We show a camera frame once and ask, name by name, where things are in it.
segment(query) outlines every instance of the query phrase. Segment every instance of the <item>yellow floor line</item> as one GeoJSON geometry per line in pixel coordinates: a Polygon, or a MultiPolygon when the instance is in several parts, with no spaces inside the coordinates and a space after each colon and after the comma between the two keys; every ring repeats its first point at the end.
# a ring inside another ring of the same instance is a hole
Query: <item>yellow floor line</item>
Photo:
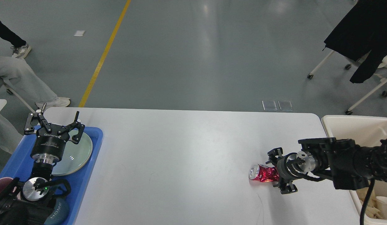
{"type": "Polygon", "coordinates": [[[125,4],[124,9],[122,10],[122,13],[121,13],[121,15],[119,17],[119,20],[117,21],[117,24],[114,27],[113,33],[110,36],[109,42],[107,43],[106,48],[104,49],[102,57],[100,58],[99,63],[97,64],[97,67],[96,67],[96,69],[95,69],[95,71],[94,71],[94,73],[92,75],[92,78],[89,81],[88,87],[86,88],[85,93],[82,96],[81,101],[79,102],[78,107],[84,107],[85,106],[85,103],[88,100],[90,91],[92,91],[93,85],[96,82],[96,79],[97,79],[97,76],[99,75],[100,70],[102,69],[104,60],[107,57],[107,53],[110,50],[110,47],[111,47],[111,45],[112,45],[112,43],[114,41],[114,38],[115,38],[115,36],[117,34],[117,31],[118,31],[118,29],[119,29],[119,27],[121,25],[122,19],[124,18],[126,10],[128,9],[128,6],[129,6],[130,3],[131,3],[131,0],[128,0],[126,2],[126,4],[125,4]]]}

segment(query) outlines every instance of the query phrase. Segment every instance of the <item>crushed soda can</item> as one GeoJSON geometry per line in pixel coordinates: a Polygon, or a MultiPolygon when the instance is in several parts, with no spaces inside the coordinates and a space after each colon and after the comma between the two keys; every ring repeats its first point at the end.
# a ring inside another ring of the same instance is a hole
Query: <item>crushed soda can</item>
{"type": "Polygon", "coordinates": [[[249,179],[260,182],[278,181],[279,174],[277,168],[255,164],[249,171],[249,179]]]}

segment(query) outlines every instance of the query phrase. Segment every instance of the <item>person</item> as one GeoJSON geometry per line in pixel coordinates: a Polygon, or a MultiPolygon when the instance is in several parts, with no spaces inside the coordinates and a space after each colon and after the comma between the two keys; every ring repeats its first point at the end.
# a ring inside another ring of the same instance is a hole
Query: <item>person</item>
{"type": "MultiPolygon", "coordinates": [[[[50,107],[67,107],[71,100],[58,97],[46,83],[39,79],[24,59],[0,57],[0,79],[9,84],[20,95],[25,95],[35,102],[38,108],[46,103],[50,107]]],[[[16,128],[0,115],[0,148],[12,154],[21,141],[16,128]]]]}
{"type": "Polygon", "coordinates": [[[21,139],[13,124],[0,114],[0,148],[13,154],[21,139]]]}
{"type": "Polygon", "coordinates": [[[13,45],[11,49],[13,50],[12,57],[14,58],[25,58],[32,50],[32,47],[25,40],[22,40],[17,34],[15,34],[8,27],[6,27],[1,21],[0,37],[13,45]]]}
{"type": "Polygon", "coordinates": [[[19,94],[33,100],[38,108],[44,103],[47,103],[46,109],[67,107],[71,103],[69,98],[58,97],[22,58],[0,57],[0,78],[19,94]]]}

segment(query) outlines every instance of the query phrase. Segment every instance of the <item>chair caster wheel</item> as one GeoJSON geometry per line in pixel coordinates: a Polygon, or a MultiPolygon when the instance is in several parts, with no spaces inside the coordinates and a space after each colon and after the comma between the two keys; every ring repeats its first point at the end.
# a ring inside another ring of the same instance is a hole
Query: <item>chair caster wheel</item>
{"type": "Polygon", "coordinates": [[[383,91],[381,95],[382,97],[387,97],[387,91],[383,91]]]}

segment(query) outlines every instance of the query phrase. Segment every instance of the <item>gray pants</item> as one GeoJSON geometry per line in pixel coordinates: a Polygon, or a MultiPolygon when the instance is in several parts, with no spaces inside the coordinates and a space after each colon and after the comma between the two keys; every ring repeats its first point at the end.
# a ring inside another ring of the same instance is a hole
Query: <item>gray pants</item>
{"type": "Polygon", "coordinates": [[[0,57],[0,77],[19,95],[35,102],[50,102],[57,98],[57,94],[35,75],[24,59],[0,57]]]}
{"type": "Polygon", "coordinates": [[[0,114],[0,148],[13,154],[21,139],[22,135],[0,114]]]}
{"type": "MultiPolygon", "coordinates": [[[[35,75],[23,59],[0,57],[0,77],[19,95],[35,102],[50,102],[57,98],[57,94],[35,75]]],[[[12,154],[21,138],[15,127],[0,115],[0,147],[12,154]]]]}

